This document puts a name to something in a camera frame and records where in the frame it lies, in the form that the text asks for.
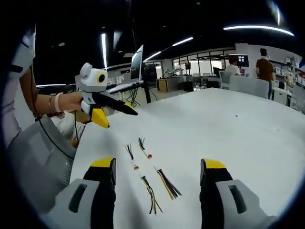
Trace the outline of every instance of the man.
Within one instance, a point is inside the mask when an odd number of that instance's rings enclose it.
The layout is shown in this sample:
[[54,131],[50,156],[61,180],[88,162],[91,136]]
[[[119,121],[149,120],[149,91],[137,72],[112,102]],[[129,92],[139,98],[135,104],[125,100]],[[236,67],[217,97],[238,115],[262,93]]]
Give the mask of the man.
[[229,65],[225,68],[225,71],[231,72],[233,75],[240,75],[239,68],[237,67],[238,57],[236,55],[229,56]]
[[258,79],[269,82],[268,99],[272,91],[272,80],[275,80],[273,65],[267,57],[267,50],[261,49],[261,58],[256,62],[256,75]]

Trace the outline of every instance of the hand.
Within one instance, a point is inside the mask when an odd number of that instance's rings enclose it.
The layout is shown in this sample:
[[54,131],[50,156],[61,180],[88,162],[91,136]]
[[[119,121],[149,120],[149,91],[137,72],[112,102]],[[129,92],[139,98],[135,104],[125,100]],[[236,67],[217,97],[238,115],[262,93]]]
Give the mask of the hand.
[[66,110],[81,110],[81,92],[73,92],[69,94],[62,94],[59,98],[59,108],[61,111]]

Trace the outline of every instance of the computer monitor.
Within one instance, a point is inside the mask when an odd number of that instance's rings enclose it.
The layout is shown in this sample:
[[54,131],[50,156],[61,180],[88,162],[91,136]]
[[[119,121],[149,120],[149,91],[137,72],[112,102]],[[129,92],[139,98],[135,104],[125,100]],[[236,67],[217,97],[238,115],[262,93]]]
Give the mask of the computer monitor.
[[221,70],[220,68],[213,67],[213,73],[214,73],[214,75],[219,76],[219,71],[220,71],[220,70]]
[[135,52],[132,56],[132,66],[130,69],[131,82],[137,82],[141,80],[142,74],[142,55],[143,55],[143,45]]
[[249,67],[249,60],[247,55],[237,55],[237,67]]

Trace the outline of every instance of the white sleeve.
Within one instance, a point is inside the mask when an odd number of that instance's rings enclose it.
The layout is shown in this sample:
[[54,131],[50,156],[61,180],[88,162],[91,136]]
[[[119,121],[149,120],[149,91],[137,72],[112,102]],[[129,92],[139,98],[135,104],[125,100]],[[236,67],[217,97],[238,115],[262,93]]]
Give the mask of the white sleeve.
[[236,74],[239,74],[239,75],[240,75],[239,67],[236,67]]

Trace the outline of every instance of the gray chair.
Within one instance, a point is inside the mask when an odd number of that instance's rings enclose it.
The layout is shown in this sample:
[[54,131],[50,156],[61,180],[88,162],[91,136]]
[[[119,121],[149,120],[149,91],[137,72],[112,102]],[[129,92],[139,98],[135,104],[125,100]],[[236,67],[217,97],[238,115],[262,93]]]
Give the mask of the gray chair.
[[69,185],[76,149],[66,141],[49,117],[20,132],[9,145],[6,155],[17,183],[39,213],[48,212],[55,197]]
[[230,90],[268,99],[269,82],[251,77],[231,75]]
[[230,89],[230,77],[232,72],[229,71],[219,71],[220,79],[221,79],[221,89]]

